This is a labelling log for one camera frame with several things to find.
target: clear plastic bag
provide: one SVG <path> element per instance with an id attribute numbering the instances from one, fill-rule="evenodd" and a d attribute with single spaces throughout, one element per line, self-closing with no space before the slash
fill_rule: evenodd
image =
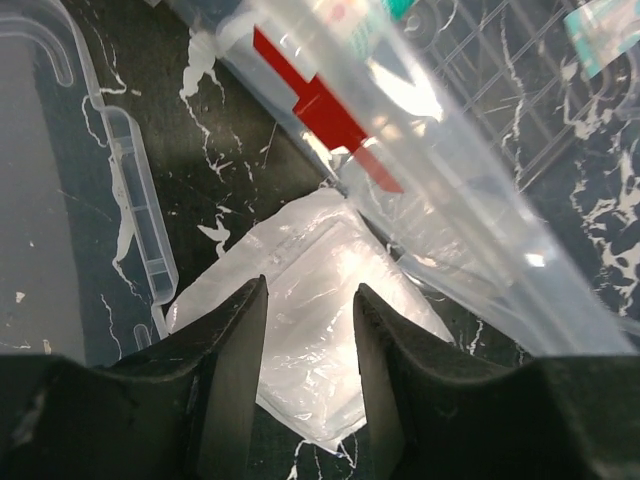
<path id="1" fill-rule="evenodd" d="M 187 288 L 170 331 L 211 311 L 264 274 L 269 308 L 257 402 L 329 451 L 366 422 L 353 336 L 353 295 L 367 283 L 405 317 L 451 336 L 355 210 L 321 189 L 256 225 Z"/>

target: plastic tray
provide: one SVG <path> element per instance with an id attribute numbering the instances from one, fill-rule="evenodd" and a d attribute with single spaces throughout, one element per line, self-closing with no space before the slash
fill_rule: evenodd
<path id="1" fill-rule="evenodd" d="M 0 3 L 0 64 L 0 353 L 111 364 L 177 283 L 140 130 L 55 0 Z"/>
<path id="2" fill-rule="evenodd" d="M 637 113 L 637 49 L 591 82 L 571 81 L 581 68 L 563 20 L 574 8 L 569 0 L 419 0 L 402 21 L 521 189 L 580 139 L 576 124 L 595 104 L 622 118 Z"/>

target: grid pattern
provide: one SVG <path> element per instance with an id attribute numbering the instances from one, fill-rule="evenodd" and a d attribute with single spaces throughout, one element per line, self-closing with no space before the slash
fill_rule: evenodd
<path id="1" fill-rule="evenodd" d="M 573 142 L 576 122 L 626 95 L 629 64 L 582 80 L 564 17 L 569 0 L 420 0 L 405 35 L 457 97 L 518 186 Z"/>

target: transparent plastic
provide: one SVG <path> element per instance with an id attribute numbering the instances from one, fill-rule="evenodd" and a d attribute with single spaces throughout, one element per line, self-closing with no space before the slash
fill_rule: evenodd
<path id="1" fill-rule="evenodd" d="M 324 2 L 336 0 L 228 2 L 226 9 L 200 11 L 200 25 L 221 32 L 238 18 L 248 23 L 236 31 L 252 38 L 263 61 L 236 68 L 235 57 L 223 58 L 331 167 L 360 212 L 398 245 L 412 277 L 534 355 L 632 353 L 503 163 L 380 5 L 340 6 L 361 9 L 375 26 L 374 48 L 363 59 L 330 25 L 333 17 L 320 14 Z M 269 66 L 286 80 L 277 105 L 258 75 Z M 340 144 L 336 130 L 351 136 Z"/>
<path id="2" fill-rule="evenodd" d="M 173 332 L 264 275 L 269 308 L 257 402 L 306 440 L 337 452 L 365 423 L 353 297 L 366 283 L 445 341 L 438 315 L 351 205 L 322 188 L 252 228 L 173 302 Z"/>
<path id="3" fill-rule="evenodd" d="M 590 81 L 571 81 L 585 75 L 563 23 L 575 4 L 419 0 L 400 23 L 521 190 L 580 141 L 575 125 L 596 105 L 637 117 L 637 47 Z"/>
<path id="4" fill-rule="evenodd" d="M 0 352 L 113 363 L 177 284 L 140 129 L 56 0 L 0 3 L 0 62 Z"/>

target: plastic packaging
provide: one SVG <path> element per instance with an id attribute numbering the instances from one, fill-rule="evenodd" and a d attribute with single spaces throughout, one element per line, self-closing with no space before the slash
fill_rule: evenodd
<path id="1" fill-rule="evenodd" d="M 640 40 L 640 2 L 591 0 L 564 22 L 591 78 Z"/>
<path id="2" fill-rule="evenodd" d="M 322 3 L 228 2 L 200 12 L 199 24 L 216 31 L 248 11 L 268 19 L 255 25 L 252 45 L 262 58 L 260 71 L 270 66 L 284 81 L 290 110 L 260 95 L 265 77 L 254 75 L 249 63 L 242 70 L 233 57 L 224 59 L 303 148 L 313 146 L 325 164 L 335 163 L 333 152 L 350 152 L 335 166 L 335 177 L 419 280 L 534 355 L 634 352 L 380 4 L 343 4 L 375 19 L 378 41 L 362 59 L 327 28 Z M 398 89 L 423 100 L 419 115 L 398 100 Z"/>
<path id="3" fill-rule="evenodd" d="M 358 214 L 321 189 L 256 225 L 187 288 L 167 313 L 171 331 L 264 274 L 269 307 L 258 404 L 329 451 L 365 423 L 353 296 L 367 283 L 405 317 L 452 338 Z"/>

